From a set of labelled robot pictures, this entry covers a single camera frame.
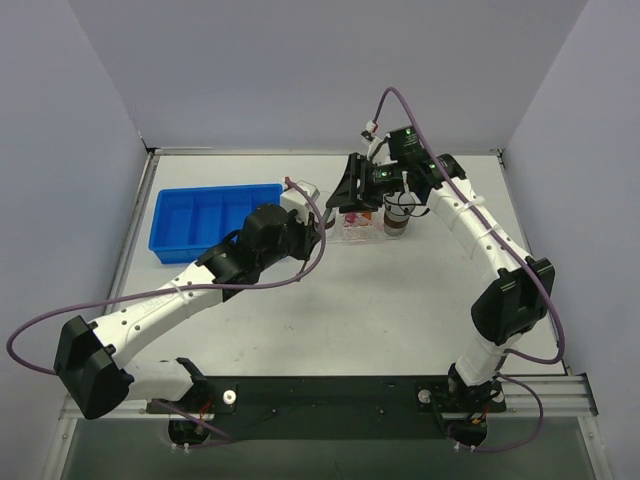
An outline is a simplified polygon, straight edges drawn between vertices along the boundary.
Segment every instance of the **blue bin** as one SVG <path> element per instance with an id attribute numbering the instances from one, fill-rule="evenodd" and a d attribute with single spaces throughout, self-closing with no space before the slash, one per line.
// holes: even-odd
<path id="1" fill-rule="evenodd" d="M 160 261 L 190 263 L 263 203 L 280 205 L 282 185 L 176 188 L 158 193 L 149 249 Z"/>

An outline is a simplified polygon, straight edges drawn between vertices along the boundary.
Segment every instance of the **metal frame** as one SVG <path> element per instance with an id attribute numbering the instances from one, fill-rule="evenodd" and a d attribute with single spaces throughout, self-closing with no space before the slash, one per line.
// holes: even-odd
<path id="1" fill-rule="evenodd" d="M 142 214 L 149 199 L 151 185 L 155 176 L 155 172 L 162 156 L 181 156 L 181 155 L 213 155 L 224 153 L 226 155 L 246 155 L 246 154 L 265 154 L 265 152 L 257 151 L 229 151 L 220 152 L 212 149 L 159 149 L 155 153 L 149 153 L 147 156 L 145 169 L 143 171 L 141 181 L 138 187 L 136 200 L 133 205 L 133 211 L 127 235 L 123 248 L 120 252 L 116 272 L 113 283 L 109 291 L 109 298 L 113 298 L 122 293 L 124 281 L 131 263 L 133 253 L 133 245 L 140 230 Z M 266 155 L 300 155 L 300 154 L 335 154 L 342 153 L 336 151 L 303 151 L 303 150 L 285 150 L 267 152 Z M 495 152 L 481 152 L 479 154 L 495 154 Z M 107 307 L 105 313 L 110 313 L 113 306 Z M 541 397 L 545 407 L 545 416 L 547 417 L 571 417 L 577 418 L 581 431 L 583 433 L 586 449 L 591 460 L 592 468 L 598 480 L 612 479 L 611 469 L 606 458 L 602 438 L 598 430 L 595 419 L 597 409 L 589 388 L 586 377 L 571 375 L 549 375 L 549 376 L 528 376 L 519 377 L 527 385 L 531 386 Z M 535 417 L 538 415 L 538 407 L 533 398 L 522 388 L 505 383 L 503 385 L 505 399 L 507 402 L 507 411 L 496 415 L 513 418 Z M 79 419 L 83 419 L 79 408 L 71 399 L 67 397 L 55 432 L 54 440 L 51 444 L 49 455 L 47 457 L 45 468 L 43 470 L 42 479 L 58 480 L 64 471 L 67 455 L 75 431 L 76 423 Z M 108 419 L 158 419 L 170 418 L 176 419 L 175 415 L 152 415 L 146 412 L 146 402 L 125 402 L 118 408 L 105 415 L 103 418 Z"/>

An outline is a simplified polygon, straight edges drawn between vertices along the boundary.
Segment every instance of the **blue tray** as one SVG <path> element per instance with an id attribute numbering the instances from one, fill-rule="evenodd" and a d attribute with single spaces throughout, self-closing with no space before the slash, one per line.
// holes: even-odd
<path id="1" fill-rule="evenodd" d="M 232 230 L 258 205 L 280 205 L 282 185 L 176 188 L 158 192 L 149 249 L 162 263 L 190 263 Z"/>

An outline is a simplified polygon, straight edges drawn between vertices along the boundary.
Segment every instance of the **plastic container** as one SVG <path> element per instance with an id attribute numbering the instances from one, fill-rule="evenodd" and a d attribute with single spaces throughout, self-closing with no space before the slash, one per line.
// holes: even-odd
<path id="1" fill-rule="evenodd" d="M 190 263 L 242 228 L 258 205 L 280 205 L 282 190 L 277 183 L 161 190 L 149 249 L 162 263 Z"/>

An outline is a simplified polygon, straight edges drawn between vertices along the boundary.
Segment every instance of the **tabletop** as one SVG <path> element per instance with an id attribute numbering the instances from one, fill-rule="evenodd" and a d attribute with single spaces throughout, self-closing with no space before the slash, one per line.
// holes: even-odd
<path id="1" fill-rule="evenodd" d="M 456 156 L 475 191 L 508 234 L 523 237 L 494 156 Z M 337 186 L 347 155 L 161 155 L 125 273 L 123 293 L 152 290 L 185 265 L 162 265 L 148 249 L 158 192 L 167 188 L 305 180 Z M 261 282 L 289 278 L 300 263 L 285 259 Z M 158 338 L 137 359 L 188 357 L 205 375 L 444 375 L 474 333 L 470 308 L 480 274 L 442 221 L 411 219 L 394 241 L 330 243 L 318 268 L 286 287 L 246 291 L 198 313 Z M 553 357 L 548 319 L 517 344 Z M 510 357 L 504 373 L 564 374 L 561 364 Z"/>

